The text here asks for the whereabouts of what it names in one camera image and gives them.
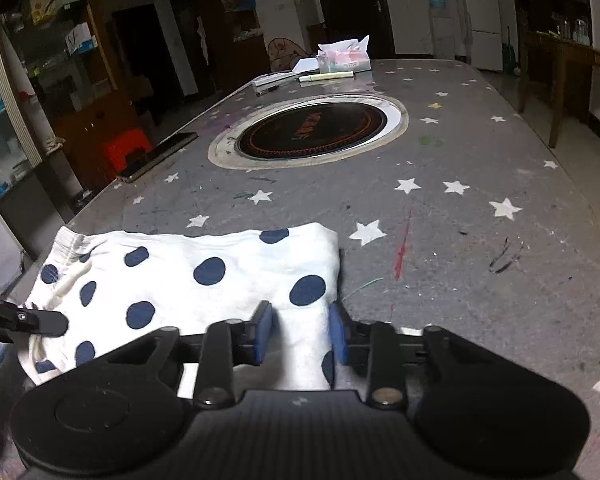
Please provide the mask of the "dark wooden side table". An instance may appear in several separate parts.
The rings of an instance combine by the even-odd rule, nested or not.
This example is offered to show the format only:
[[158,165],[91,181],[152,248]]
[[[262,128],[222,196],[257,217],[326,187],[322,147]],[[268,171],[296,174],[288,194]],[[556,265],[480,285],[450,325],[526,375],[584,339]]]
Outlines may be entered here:
[[556,148],[560,125],[564,118],[565,90],[569,67],[583,65],[589,68],[600,68],[600,50],[579,44],[577,41],[552,36],[548,32],[524,32],[519,40],[520,77],[518,84],[517,110],[524,112],[529,95],[529,53],[533,49],[548,52],[553,62],[552,82],[552,123],[548,147]]

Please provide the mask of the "white refrigerator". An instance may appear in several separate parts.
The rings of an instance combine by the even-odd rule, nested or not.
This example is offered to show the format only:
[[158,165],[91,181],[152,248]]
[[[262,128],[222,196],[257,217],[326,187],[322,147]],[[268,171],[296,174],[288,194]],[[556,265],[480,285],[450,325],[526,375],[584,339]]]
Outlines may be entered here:
[[463,0],[465,48],[478,70],[503,70],[502,28],[498,0]]

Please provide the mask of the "white paper sheets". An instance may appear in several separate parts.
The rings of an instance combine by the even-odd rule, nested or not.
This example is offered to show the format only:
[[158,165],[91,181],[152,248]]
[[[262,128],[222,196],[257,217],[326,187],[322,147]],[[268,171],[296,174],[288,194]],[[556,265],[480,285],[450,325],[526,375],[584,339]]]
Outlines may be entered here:
[[319,69],[320,64],[318,64],[317,58],[300,58],[300,60],[294,64],[292,72],[294,74],[304,74]]

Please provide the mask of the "water dispenser with blue bottle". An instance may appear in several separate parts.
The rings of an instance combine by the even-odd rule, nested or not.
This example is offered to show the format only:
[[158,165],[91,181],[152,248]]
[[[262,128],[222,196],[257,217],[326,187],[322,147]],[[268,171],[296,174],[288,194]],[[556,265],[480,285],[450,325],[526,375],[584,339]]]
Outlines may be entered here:
[[435,58],[455,58],[453,19],[446,0],[428,0],[429,25]]

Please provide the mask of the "white navy polka dot garment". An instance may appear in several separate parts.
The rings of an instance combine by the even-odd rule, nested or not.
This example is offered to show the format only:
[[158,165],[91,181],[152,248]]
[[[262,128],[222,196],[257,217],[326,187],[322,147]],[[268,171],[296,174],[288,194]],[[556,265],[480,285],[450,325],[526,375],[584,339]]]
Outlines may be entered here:
[[262,366],[239,372],[238,389],[323,390],[338,273],[338,236],[319,223],[197,237],[62,228],[24,304],[62,313],[68,330],[30,337],[18,359],[41,385],[163,326],[202,334],[267,301],[273,338]]

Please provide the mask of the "black smartphone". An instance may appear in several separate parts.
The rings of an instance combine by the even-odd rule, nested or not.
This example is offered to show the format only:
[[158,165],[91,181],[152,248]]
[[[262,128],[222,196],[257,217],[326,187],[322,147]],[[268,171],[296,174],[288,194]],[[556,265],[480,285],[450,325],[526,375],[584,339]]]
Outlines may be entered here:
[[125,167],[116,175],[120,182],[131,183],[146,174],[155,166],[161,164],[166,158],[185,148],[190,142],[198,138],[195,131],[174,132],[149,151],[135,150],[125,156]]

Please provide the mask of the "glass display cabinet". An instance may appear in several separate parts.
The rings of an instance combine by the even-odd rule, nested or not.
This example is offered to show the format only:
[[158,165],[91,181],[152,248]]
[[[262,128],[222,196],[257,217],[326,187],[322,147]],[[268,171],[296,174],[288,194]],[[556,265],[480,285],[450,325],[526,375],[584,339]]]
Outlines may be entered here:
[[135,116],[98,0],[0,0],[0,24],[80,185],[99,192],[118,170],[109,144]]

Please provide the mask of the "tissue pack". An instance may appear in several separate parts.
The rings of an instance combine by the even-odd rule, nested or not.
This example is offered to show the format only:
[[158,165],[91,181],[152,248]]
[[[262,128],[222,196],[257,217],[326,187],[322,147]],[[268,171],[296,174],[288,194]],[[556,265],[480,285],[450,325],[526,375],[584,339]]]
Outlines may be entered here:
[[334,44],[320,44],[316,56],[318,69],[321,73],[367,72],[370,70],[368,40],[370,36],[365,36],[362,40],[350,39]]

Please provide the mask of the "white pen box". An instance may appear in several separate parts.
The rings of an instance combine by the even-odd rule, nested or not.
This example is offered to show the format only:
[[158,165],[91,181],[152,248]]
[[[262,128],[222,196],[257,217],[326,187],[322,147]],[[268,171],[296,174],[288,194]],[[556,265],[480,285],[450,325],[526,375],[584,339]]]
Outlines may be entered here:
[[299,77],[300,84],[308,84],[309,82],[321,82],[321,81],[330,81],[330,80],[339,80],[339,79],[349,79],[353,78],[354,73],[352,70],[346,70],[345,72],[335,72],[335,73],[319,73],[319,74],[309,74]]

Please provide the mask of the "white remote control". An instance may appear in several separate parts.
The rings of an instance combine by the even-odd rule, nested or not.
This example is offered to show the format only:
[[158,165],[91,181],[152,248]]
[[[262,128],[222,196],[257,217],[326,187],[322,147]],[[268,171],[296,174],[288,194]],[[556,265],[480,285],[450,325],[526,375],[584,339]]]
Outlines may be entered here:
[[253,88],[277,86],[278,84],[282,84],[286,81],[296,80],[298,77],[299,75],[295,74],[294,72],[278,72],[266,74],[254,78],[253,81],[251,81],[251,85],[253,86]]

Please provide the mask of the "red plastic stool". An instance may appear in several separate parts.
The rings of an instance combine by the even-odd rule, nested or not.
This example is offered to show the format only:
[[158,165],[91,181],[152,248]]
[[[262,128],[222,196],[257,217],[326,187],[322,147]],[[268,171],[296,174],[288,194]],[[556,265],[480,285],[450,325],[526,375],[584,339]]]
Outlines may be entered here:
[[132,128],[116,136],[107,136],[97,145],[97,154],[102,161],[102,169],[109,179],[113,179],[137,159],[152,150],[152,144],[141,128]]

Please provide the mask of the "round induction cooktop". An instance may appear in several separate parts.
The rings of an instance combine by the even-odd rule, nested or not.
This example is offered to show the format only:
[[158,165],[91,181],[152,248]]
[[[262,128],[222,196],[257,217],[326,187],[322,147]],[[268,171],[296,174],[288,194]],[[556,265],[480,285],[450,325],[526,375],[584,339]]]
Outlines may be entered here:
[[234,122],[212,141],[208,159],[229,170],[331,164],[398,140],[409,125],[405,106],[381,94],[306,96]]

